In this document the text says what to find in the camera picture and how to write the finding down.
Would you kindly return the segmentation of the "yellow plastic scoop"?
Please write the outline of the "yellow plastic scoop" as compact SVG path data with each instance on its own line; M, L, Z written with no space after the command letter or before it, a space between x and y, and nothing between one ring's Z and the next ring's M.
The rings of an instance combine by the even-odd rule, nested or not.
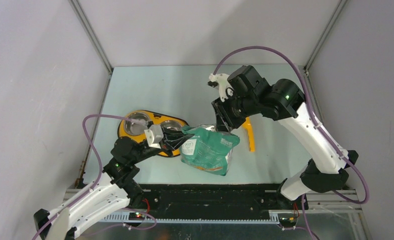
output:
M247 117L245 119L245 122L241 126L243 127L243 129L245 129L245 131L247 133L249 151L251 153L254 153L256 151L256 144L255 144L253 126L252 126L250 118Z

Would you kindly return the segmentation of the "green white pet food bag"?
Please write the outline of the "green white pet food bag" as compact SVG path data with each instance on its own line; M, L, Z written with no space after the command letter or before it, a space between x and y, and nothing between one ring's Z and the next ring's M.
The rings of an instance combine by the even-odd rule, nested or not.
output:
M182 163L213 175L228 173L239 136L217 131L214 125L184 126L181 131L192 135L179 149Z

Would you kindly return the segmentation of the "yellow double pet bowl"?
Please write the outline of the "yellow double pet bowl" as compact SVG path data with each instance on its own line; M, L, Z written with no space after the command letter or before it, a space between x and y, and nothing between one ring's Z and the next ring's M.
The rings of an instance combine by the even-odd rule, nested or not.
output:
M142 161L150 156L161 156L165 158L177 157L159 155L162 148L149 147L144 131L151 125L182 130L182 127L186 126L187 122L177 117L149 110L130 112L125 116L125 119L121 120L118 126L118 139L111 150L113 157L138 161Z

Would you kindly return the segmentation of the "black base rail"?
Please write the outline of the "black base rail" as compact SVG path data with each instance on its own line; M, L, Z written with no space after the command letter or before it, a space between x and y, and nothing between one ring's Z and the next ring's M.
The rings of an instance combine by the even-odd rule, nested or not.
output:
M306 198L281 197L279 183L141 184L129 204L157 220L272 220L274 211L308 210Z

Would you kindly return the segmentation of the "aluminium frame rail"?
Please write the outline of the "aluminium frame rail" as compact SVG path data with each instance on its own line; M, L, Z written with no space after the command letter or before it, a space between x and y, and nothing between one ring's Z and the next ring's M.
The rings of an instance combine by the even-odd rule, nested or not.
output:
M333 192L306 195L304 203L277 203L269 184L249 185L146 185L136 210L149 209L158 223L263 224L280 222L280 217L307 214L360 213L359 204L347 202Z

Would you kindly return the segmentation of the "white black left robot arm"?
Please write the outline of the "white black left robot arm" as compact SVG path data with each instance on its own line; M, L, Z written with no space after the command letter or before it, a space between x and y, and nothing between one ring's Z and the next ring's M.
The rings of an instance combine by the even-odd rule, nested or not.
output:
M193 134L154 124L136 142L119 137L111 150L112 159L100 168L97 178L53 210L38 210L33 218L37 233L33 239L74 240L111 213L127 207L138 208L143 190L134 181L138 163L166 153L172 156Z

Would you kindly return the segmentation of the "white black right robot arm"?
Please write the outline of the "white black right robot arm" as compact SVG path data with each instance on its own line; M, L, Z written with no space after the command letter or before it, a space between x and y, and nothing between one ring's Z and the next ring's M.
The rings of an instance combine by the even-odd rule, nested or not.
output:
M309 191L326 193L342 189L349 178L346 168L359 155L342 148L322 129L317 117L308 111L305 95L298 85L282 78L270 85L251 65L243 65L232 74L210 74L208 85L217 88L219 97L211 105L216 115L216 128L231 132L246 119L261 114L278 122L304 146L311 158L306 167L281 184L276 204L289 209L296 199Z

